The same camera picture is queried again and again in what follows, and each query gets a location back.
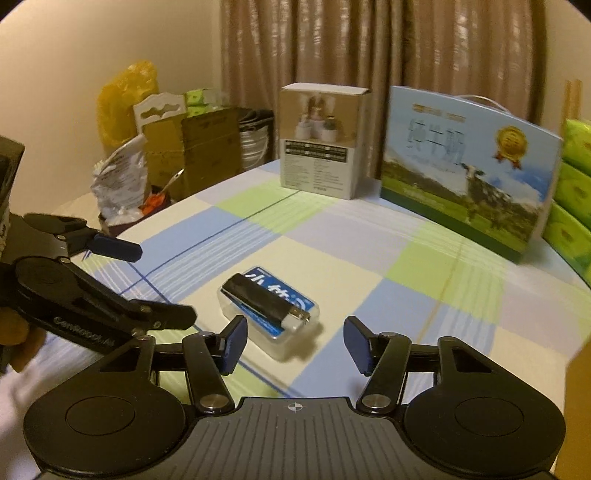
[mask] black device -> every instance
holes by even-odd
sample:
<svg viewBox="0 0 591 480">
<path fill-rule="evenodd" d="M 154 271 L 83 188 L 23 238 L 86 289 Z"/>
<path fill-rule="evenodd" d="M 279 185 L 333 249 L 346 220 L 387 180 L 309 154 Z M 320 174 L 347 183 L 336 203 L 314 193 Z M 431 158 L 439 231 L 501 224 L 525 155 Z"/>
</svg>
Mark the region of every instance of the black device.
<svg viewBox="0 0 591 480">
<path fill-rule="evenodd" d="M 560 410 L 456 338 L 413 345 L 348 317 L 345 346 L 370 377 L 355 406 L 243 398 L 235 407 L 220 375 L 233 371 L 246 329 L 238 316 L 219 335 L 178 345 L 134 338 L 39 398 L 24 419 L 39 478 L 554 478 Z M 186 373 L 191 405 L 154 383 L 158 371 Z M 433 387 L 401 405 L 409 372 L 433 372 Z"/>
<path fill-rule="evenodd" d="M 8 199 L 24 147 L 0 137 L 0 306 L 30 323 L 99 353 L 112 352 L 148 330 L 186 330 L 195 323 L 192 307 L 125 300 L 69 259 L 90 250 L 129 262 L 139 245 L 111 238 L 81 218 L 10 213 Z M 0 374 L 12 349 L 0 346 Z"/>
</svg>

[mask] plastic box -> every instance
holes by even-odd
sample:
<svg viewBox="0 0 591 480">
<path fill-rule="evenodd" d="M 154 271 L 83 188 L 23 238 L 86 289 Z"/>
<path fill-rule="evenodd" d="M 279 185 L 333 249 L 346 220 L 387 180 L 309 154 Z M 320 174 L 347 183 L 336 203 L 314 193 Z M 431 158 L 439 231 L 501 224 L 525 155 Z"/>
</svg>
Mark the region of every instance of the plastic box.
<svg viewBox="0 0 591 480">
<path fill-rule="evenodd" d="M 243 274 L 269 291 L 285 298 L 293 305 L 310 313 L 309 322 L 302 325 L 295 332 L 289 332 L 270 324 L 270 322 L 249 308 L 236 304 L 222 293 L 221 288 L 217 290 L 217 297 L 224 316 L 228 320 L 232 320 L 236 315 L 244 315 L 248 320 L 248 338 L 275 360 L 287 360 L 297 353 L 298 347 L 311 342 L 319 331 L 320 310 L 318 304 L 262 267 L 252 267 Z"/>
</svg>

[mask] beige curtain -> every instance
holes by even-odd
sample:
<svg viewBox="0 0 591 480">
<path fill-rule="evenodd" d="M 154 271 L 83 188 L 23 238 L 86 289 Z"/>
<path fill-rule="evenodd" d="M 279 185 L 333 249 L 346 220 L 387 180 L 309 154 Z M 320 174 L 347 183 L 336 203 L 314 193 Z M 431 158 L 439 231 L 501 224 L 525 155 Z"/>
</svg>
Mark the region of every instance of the beige curtain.
<svg viewBox="0 0 591 480">
<path fill-rule="evenodd" d="M 370 88 L 372 177 L 388 86 L 402 80 L 401 42 L 402 0 L 222 0 L 223 87 L 231 101 L 276 110 L 279 89 L 293 82 Z"/>
<path fill-rule="evenodd" d="M 222 0 L 223 87 L 276 111 L 281 86 L 369 87 L 379 175 L 388 86 L 482 95 L 538 121 L 543 0 Z"/>
<path fill-rule="evenodd" d="M 404 84 L 485 96 L 538 122 L 543 11 L 538 0 L 405 0 Z"/>
</svg>

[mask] white box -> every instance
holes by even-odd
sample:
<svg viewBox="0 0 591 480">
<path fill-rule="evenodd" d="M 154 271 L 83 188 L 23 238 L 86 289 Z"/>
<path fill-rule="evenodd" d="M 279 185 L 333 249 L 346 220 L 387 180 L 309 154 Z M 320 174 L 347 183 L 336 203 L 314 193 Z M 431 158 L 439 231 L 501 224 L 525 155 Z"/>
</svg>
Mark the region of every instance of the white box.
<svg viewBox="0 0 591 480">
<path fill-rule="evenodd" d="M 366 158 L 367 88 L 293 83 L 279 94 L 281 185 L 351 199 Z"/>
</svg>

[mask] bag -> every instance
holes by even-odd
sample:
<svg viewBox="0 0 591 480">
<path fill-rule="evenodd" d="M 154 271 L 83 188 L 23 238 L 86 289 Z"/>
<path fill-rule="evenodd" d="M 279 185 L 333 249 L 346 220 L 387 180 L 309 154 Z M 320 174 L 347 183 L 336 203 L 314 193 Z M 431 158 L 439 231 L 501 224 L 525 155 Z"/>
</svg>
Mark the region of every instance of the bag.
<svg viewBox="0 0 591 480">
<path fill-rule="evenodd" d="M 158 93 L 156 77 L 152 62 L 139 61 L 102 88 L 96 100 L 96 122 L 106 151 L 112 152 L 138 134 L 133 106 Z"/>
</svg>

